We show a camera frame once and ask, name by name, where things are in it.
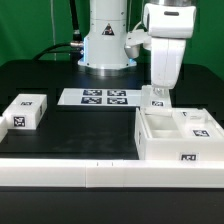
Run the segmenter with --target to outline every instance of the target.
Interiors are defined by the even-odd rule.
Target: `white box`
[[[0,186],[85,187],[82,160],[0,159]]]
[[[140,160],[224,161],[224,131],[206,110],[137,109],[135,142]]]
[[[223,162],[124,161],[124,187],[224,187]]]
[[[8,132],[7,123],[4,117],[0,117],[0,142],[6,136]]]
[[[8,129],[36,129],[46,109],[46,95],[19,94],[3,116]]]

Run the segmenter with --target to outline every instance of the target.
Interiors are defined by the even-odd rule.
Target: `white cube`
[[[19,94],[3,116],[8,129],[36,129],[46,109],[46,95]]]
[[[4,117],[0,117],[0,142],[6,136],[8,132],[7,123]]]

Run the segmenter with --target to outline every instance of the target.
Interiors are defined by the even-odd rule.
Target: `white platform edge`
[[[0,186],[224,188],[224,162],[0,159]]]

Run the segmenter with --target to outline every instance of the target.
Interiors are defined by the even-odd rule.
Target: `black tabletop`
[[[0,158],[138,159],[135,108],[58,106],[64,88],[141,89],[146,64],[96,77],[74,63],[11,61],[0,67],[0,114],[20,93],[47,94],[36,131],[9,130]],[[174,107],[206,108],[224,127],[224,82],[183,65]],[[223,189],[0,188],[0,223],[223,223]]]

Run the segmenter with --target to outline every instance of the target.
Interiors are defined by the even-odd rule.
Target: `cable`
[[[72,26],[74,31],[73,40],[81,41],[82,35],[79,30],[78,15],[76,10],[75,0],[69,0],[69,3],[70,3],[70,10],[71,10],[71,16],[72,16]]]
[[[39,59],[44,56],[45,54],[75,54],[75,53],[79,53],[79,51],[74,51],[74,50],[69,50],[69,51],[48,51],[48,52],[43,52],[42,54],[38,54],[36,57],[35,57],[35,61],[39,61]]]
[[[53,43],[56,44],[56,29],[55,29],[55,19],[54,19],[54,0],[51,0],[51,24],[53,32]]]
[[[46,48],[45,50],[43,50],[42,52],[40,52],[39,54],[37,54],[33,60],[37,61],[39,60],[43,55],[52,52],[51,50],[57,49],[59,47],[70,47],[70,43],[61,43],[61,44],[55,44],[51,47]]]

